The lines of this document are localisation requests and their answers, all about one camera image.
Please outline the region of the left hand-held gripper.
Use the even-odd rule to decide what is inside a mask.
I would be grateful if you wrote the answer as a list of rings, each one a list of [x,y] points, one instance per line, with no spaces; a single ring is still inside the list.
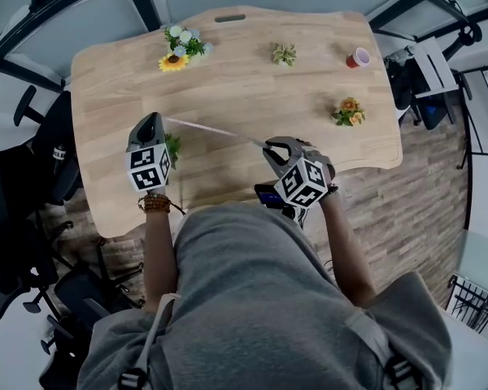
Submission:
[[[136,192],[159,189],[168,182],[171,159],[164,142],[163,120],[158,112],[141,119],[129,133],[125,166]]]

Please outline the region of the round grey tape measure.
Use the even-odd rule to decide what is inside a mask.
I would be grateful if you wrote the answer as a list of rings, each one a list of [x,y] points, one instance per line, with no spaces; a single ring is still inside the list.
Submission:
[[[167,120],[168,122],[174,123],[174,124],[180,124],[180,125],[191,127],[191,128],[197,128],[197,129],[200,129],[203,131],[214,132],[214,133],[225,135],[228,137],[235,137],[238,139],[249,141],[249,142],[253,143],[254,145],[257,145],[259,148],[261,148],[263,150],[270,150],[271,149],[271,146],[266,144],[264,141],[259,141],[257,139],[252,138],[252,137],[243,136],[243,135],[237,134],[235,132],[225,131],[222,129],[213,128],[213,127],[209,127],[209,126],[198,124],[198,123],[191,123],[191,122],[187,122],[184,120],[173,119],[173,118],[169,118],[169,117],[163,117],[163,120]]]

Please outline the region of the person's right forearm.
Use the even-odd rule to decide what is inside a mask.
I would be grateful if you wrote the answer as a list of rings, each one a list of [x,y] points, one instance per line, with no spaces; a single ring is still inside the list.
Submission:
[[[376,297],[365,252],[350,225],[337,193],[320,201],[338,287],[355,306],[367,307]]]

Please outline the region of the person's left forearm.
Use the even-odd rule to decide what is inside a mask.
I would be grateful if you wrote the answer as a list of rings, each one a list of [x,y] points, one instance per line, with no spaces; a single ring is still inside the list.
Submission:
[[[156,312],[161,298],[177,291],[178,268],[168,214],[171,201],[163,188],[153,189],[142,199],[146,215],[143,279],[144,310]]]

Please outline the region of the person's right hand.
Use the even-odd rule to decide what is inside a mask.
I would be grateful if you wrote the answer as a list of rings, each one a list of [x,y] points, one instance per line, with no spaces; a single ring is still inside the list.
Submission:
[[[315,146],[309,145],[305,149],[306,158],[314,163],[321,163],[322,164],[322,171],[325,177],[325,183],[327,185],[333,183],[333,179],[336,176],[336,171],[331,163],[331,160],[328,156],[322,154]]]

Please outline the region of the green leafy artificial plant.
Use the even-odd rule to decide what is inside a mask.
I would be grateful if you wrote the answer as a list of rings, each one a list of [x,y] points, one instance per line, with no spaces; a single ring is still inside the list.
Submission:
[[[179,151],[181,149],[181,139],[180,137],[173,136],[171,133],[168,132],[166,132],[164,136],[171,160],[171,166],[173,169],[176,169],[176,163],[178,161]]]

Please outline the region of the orange flower potted plant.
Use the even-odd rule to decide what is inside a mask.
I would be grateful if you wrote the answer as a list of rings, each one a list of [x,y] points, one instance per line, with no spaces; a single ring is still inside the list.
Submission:
[[[362,124],[366,117],[359,102],[353,97],[347,97],[340,103],[339,108],[332,113],[337,126],[354,127]]]

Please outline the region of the sunflower and daisy bouquet pot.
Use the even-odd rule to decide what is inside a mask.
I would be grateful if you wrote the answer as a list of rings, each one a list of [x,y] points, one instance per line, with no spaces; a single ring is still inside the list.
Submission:
[[[212,43],[201,39],[198,30],[183,28],[178,24],[165,28],[164,38],[169,49],[167,55],[159,60],[162,72],[178,72],[213,49]]]

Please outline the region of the black bottle with white label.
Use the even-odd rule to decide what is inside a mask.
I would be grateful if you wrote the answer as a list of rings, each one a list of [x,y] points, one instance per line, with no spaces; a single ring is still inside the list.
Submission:
[[[59,173],[59,168],[61,167],[64,159],[65,159],[65,156],[66,156],[66,147],[64,144],[59,144],[57,146],[54,147],[53,149],[53,158],[54,158],[54,169],[53,169],[53,173],[54,175],[58,175]]]

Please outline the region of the black backpack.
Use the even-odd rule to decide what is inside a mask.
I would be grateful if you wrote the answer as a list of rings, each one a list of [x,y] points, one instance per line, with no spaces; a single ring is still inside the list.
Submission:
[[[408,110],[414,114],[413,123],[418,126],[421,123],[421,118],[414,96],[413,84],[420,68],[413,58],[407,59],[403,64],[389,57],[385,57],[383,61],[390,82],[399,126],[402,125],[403,118]]]

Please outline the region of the person's grey sweatshirt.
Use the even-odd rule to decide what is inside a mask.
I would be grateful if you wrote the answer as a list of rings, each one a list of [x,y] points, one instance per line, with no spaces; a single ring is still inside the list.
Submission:
[[[96,322],[78,390],[451,390],[451,338],[419,274],[353,305],[291,219],[188,214],[177,291]]]

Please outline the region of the dark blue bag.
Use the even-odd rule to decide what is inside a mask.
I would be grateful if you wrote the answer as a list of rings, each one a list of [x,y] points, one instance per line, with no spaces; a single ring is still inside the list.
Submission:
[[[448,116],[447,97],[435,94],[417,99],[421,120],[427,130],[435,129]]]

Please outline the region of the white chair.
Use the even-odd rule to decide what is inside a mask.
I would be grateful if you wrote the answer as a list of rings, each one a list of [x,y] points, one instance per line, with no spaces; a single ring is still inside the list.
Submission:
[[[413,57],[429,88],[427,91],[423,90],[415,93],[416,99],[440,93],[449,93],[459,88],[434,37],[416,43]]]

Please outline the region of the black stand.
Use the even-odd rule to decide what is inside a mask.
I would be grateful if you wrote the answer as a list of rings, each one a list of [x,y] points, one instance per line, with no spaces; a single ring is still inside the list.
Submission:
[[[442,55],[446,61],[449,61],[463,47],[472,46],[481,40],[481,27],[478,23],[468,22],[459,30],[458,37],[442,52]]]

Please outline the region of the black window frame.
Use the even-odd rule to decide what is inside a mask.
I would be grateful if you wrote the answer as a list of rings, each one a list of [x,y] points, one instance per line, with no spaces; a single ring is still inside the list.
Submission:
[[[7,60],[6,56],[45,22],[82,1],[84,0],[31,0],[27,8],[27,13],[21,15],[12,26],[6,27],[0,34],[0,73],[55,93],[62,92],[66,85],[65,79],[49,78],[33,69]],[[131,1],[147,31],[153,32],[158,30],[161,22],[152,0]]]

